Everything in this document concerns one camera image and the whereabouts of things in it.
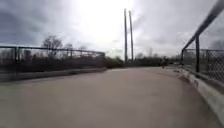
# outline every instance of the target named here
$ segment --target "sky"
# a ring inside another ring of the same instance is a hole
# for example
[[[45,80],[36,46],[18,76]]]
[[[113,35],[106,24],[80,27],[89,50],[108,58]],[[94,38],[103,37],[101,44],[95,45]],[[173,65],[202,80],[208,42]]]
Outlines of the sky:
[[[71,43],[75,48],[86,46],[123,57],[123,13],[127,8],[132,11],[135,55],[152,51],[171,56],[180,52],[215,2],[0,0],[0,45],[40,46],[46,37],[56,35],[63,44]],[[205,34],[203,40],[212,34]]]

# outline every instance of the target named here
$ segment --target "ground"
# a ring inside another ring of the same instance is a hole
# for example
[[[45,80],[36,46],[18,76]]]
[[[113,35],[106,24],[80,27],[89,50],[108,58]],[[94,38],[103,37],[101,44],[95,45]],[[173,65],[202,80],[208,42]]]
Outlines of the ground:
[[[0,86],[0,128],[221,128],[172,69],[133,68]]]

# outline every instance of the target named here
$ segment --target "chain-link fence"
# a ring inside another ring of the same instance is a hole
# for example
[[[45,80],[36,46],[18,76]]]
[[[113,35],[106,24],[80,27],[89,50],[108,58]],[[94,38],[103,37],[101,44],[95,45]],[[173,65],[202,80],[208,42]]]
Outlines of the chain-link fence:
[[[101,68],[103,52],[41,47],[0,47],[1,72],[44,72]]]
[[[218,23],[218,21],[223,20],[222,17],[221,19],[216,20],[223,12],[223,9],[224,1],[217,1],[207,18],[184,46],[181,54],[183,68],[196,73],[196,76],[198,77],[203,77],[210,81],[215,80],[215,83],[217,84],[220,82],[224,83],[224,50],[218,50],[224,46],[224,42],[222,41],[223,35],[221,33],[223,27],[220,26],[223,22],[221,22],[221,24]],[[215,23],[219,24],[218,27],[215,24],[212,25],[213,21],[216,21]]]
[[[196,50],[185,49],[183,52],[184,67],[195,71]],[[224,50],[200,50],[199,72],[224,83]]]

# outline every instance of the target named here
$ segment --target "bare tree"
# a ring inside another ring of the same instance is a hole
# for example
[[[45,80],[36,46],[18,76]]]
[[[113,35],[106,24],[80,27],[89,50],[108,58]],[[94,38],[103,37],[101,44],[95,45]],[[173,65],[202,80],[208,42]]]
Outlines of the bare tree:
[[[144,55],[142,53],[138,53],[135,58],[142,59],[143,57],[144,57]]]
[[[42,47],[48,49],[48,57],[54,58],[57,55],[57,49],[62,47],[62,43],[56,36],[49,36],[43,41]]]
[[[157,53],[155,53],[155,54],[153,54],[153,57],[154,57],[154,58],[158,58],[159,55],[158,55]]]
[[[211,44],[210,48],[214,50],[224,50],[224,41],[217,40]]]
[[[72,54],[73,54],[73,51],[72,51],[73,50],[73,45],[72,44],[70,44],[70,43],[66,44],[64,46],[64,49],[67,49],[67,51],[63,53],[64,58],[67,58],[69,56],[69,53],[72,56]]]
[[[151,47],[149,47],[148,49],[148,57],[152,57],[153,55],[153,49]]]
[[[24,59],[27,61],[27,60],[30,60],[32,55],[31,55],[31,51],[30,50],[24,50],[23,51],[23,57]]]
[[[87,50],[87,47],[86,46],[81,46],[78,48],[78,50]]]

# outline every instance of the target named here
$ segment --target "fence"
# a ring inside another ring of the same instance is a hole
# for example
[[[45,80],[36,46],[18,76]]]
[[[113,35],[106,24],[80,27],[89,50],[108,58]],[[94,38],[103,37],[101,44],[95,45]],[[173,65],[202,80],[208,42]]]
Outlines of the fence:
[[[104,59],[103,52],[1,46],[0,73],[101,68],[105,66]]]
[[[181,61],[185,69],[198,75],[203,74],[222,83],[224,83],[224,50],[200,49],[200,35],[219,16],[223,9],[224,1],[218,0],[181,53]],[[189,49],[191,44],[195,45],[195,49]]]

